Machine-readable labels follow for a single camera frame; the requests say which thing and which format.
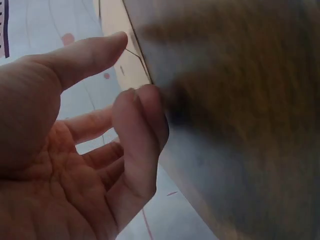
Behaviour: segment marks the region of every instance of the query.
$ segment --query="palm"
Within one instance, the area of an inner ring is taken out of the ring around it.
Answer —
[[[117,225],[106,201],[111,178],[102,178],[76,152],[67,126],[57,122],[35,162],[1,185],[5,239],[114,239]],[[28,233],[13,220],[28,222]]]
[[[168,138],[155,87],[55,122],[59,91],[112,66],[126,42],[91,39],[0,69],[1,239],[113,240],[155,193]],[[121,144],[77,153],[112,127]]]

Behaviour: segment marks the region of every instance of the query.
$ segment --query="skin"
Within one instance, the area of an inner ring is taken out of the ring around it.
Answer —
[[[61,93],[110,68],[127,42],[89,38],[0,67],[1,239],[113,240],[155,194],[169,135],[155,86],[57,120]],[[112,127],[118,142],[77,153]]]

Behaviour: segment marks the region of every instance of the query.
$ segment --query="red dot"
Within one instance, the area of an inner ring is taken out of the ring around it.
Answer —
[[[110,78],[110,74],[107,73],[107,72],[103,76],[104,76],[105,79],[109,79]]]
[[[65,35],[63,35],[63,37],[61,38],[63,45],[67,46],[69,44],[72,44],[75,42],[75,37],[73,36],[72,33],[66,33]]]

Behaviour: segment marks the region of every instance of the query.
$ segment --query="finger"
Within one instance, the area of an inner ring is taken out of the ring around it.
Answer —
[[[124,149],[124,172],[106,199],[122,230],[156,191],[161,146],[134,90],[120,94],[112,111],[113,126]]]
[[[139,88],[137,94],[141,100],[145,117],[163,149],[168,141],[169,128],[158,87],[147,84]]]
[[[112,128],[112,106],[63,121],[75,144],[96,139]]]
[[[109,166],[123,155],[124,149],[121,144],[112,141],[104,146],[83,154],[82,157],[88,166],[98,170]]]
[[[124,170],[125,161],[123,157],[117,159],[109,166],[97,170],[97,174],[99,175],[106,191],[111,189],[111,187],[123,174]]]
[[[24,58],[52,70],[62,90],[112,67],[125,50],[128,37],[118,32],[107,37],[91,37],[58,50]]]

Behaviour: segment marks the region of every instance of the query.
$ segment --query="brown object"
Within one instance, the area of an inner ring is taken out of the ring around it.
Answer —
[[[123,2],[171,110],[162,164],[213,232],[320,239],[320,3]]]

